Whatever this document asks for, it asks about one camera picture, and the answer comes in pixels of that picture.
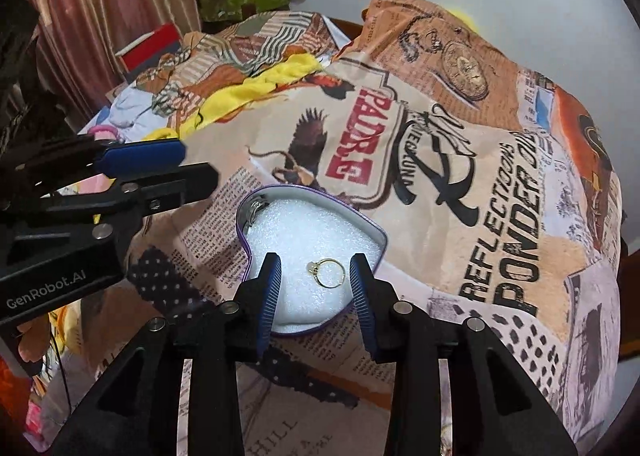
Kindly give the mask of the red book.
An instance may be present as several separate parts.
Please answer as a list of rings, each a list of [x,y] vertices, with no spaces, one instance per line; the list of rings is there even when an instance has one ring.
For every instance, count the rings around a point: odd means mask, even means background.
[[[181,34],[174,23],[163,24],[153,31],[142,34],[114,53],[124,72],[132,74],[142,67],[157,63],[166,53],[175,53],[181,48]]]

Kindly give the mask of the purple heart-shaped tin box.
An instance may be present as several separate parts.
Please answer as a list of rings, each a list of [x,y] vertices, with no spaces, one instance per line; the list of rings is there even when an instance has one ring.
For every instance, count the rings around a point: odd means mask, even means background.
[[[387,235],[362,213],[320,190],[270,185],[254,190],[242,202],[253,195],[264,195],[269,206],[245,233],[236,209],[236,234],[248,259],[244,277],[256,277],[266,255],[277,254],[281,286],[272,332],[280,337],[315,332],[352,303],[348,281],[352,256],[364,254],[370,268],[377,268],[387,249]]]

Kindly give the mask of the newspaper print bed cover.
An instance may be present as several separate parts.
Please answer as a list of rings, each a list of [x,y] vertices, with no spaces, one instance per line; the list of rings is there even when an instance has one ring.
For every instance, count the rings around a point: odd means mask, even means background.
[[[588,110],[424,0],[372,0],[348,46],[307,12],[190,32],[115,104],[134,109],[140,141],[303,53],[322,71],[184,138],[218,190],[146,220],[128,280],[81,303],[88,369],[104,372],[154,311],[187,318],[197,298],[229,299],[248,265],[236,207],[299,185],[383,229],[381,272],[404,297],[443,320],[487,320],[588,453],[614,387],[623,219]]]

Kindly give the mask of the silver charm in tin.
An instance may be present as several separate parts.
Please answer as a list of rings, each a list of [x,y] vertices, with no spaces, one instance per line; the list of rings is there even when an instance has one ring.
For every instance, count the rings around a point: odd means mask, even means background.
[[[258,213],[268,206],[269,202],[264,195],[248,196],[238,209],[238,225],[240,230],[245,233],[255,223]]]

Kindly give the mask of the striped pink curtain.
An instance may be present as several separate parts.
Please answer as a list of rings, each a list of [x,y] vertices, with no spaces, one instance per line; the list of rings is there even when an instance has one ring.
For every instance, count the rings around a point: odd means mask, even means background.
[[[73,128],[82,127],[122,83],[116,52],[167,23],[198,30],[195,0],[29,0],[39,13],[38,70]]]

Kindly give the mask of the yellow round object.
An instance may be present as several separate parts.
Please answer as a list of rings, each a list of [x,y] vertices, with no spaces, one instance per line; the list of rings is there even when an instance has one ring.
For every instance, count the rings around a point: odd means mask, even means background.
[[[472,17],[469,16],[469,14],[466,14],[465,12],[458,10],[457,8],[448,8],[448,12],[452,16],[457,17],[458,20],[461,20],[462,23],[464,23],[465,26],[467,26],[473,32],[475,32],[476,34],[478,33],[477,24],[474,22]]]

